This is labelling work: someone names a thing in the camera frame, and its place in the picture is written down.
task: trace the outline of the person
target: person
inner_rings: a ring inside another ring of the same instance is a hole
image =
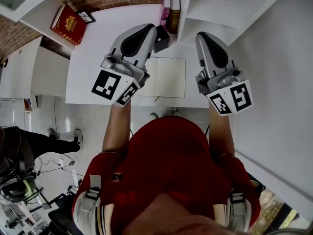
[[[28,132],[17,126],[0,126],[0,176],[5,174],[17,160],[24,162],[25,170],[35,166],[35,160],[44,153],[65,154],[77,152],[82,145],[82,132],[75,130],[74,141],[60,140],[57,132],[49,128],[49,136]]]
[[[72,205],[83,234],[230,234],[215,207],[242,193],[252,225],[259,195],[234,156],[228,117],[209,105],[209,143],[194,123],[150,121],[130,139],[131,103],[112,105],[102,152],[91,161]]]

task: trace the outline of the forearm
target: forearm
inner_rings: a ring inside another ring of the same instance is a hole
[[[129,143],[130,127],[131,102],[129,101],[123,108],[112,105],[102,150],[125,152]]]
[[[234,156],[235,148],[229,118],[220,116],[214,106],[209,102],[209,119],[209,145],[213,159],[217,159],[223,153]]]

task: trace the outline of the black pants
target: black pants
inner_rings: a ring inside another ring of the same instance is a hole
[[[47,137],[42,134],[28,132],[24,130],[20,130],[20,132],[26,137],[33,152],[34,159],[38,158],[40,155],[46,152],[56,152],[59,154],[64,154],[68,152],[76,152],[80,148],[77,143],[77,137],[75,137],[74,141],[64,141],[57,140],[57,138],[53,135]]]

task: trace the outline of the blank notebook page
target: blank notebook page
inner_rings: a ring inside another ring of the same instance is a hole
[[[147,60],[146,68],[150,78],[135,95],[185,98],[184,59],[152,57]]]

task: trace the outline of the gray wall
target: gray wall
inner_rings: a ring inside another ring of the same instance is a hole
[[[313,202],[313,0],[278,0],[231,50],[255,103],[235,118],[236,149]]]

